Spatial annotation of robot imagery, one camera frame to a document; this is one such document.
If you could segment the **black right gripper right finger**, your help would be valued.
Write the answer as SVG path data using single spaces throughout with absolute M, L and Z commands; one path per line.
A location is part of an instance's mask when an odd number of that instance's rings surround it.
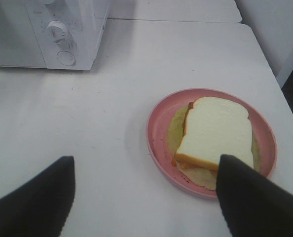
M 237 157 L 221 155 L 217 197 L 234 237 L 293 237 L 293 195 Z

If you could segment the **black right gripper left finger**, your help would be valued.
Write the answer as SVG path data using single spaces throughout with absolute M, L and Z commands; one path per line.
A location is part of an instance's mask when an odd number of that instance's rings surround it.
M 75 197 L 72 156 L 0 198 L 0 237 L 58 237 Z

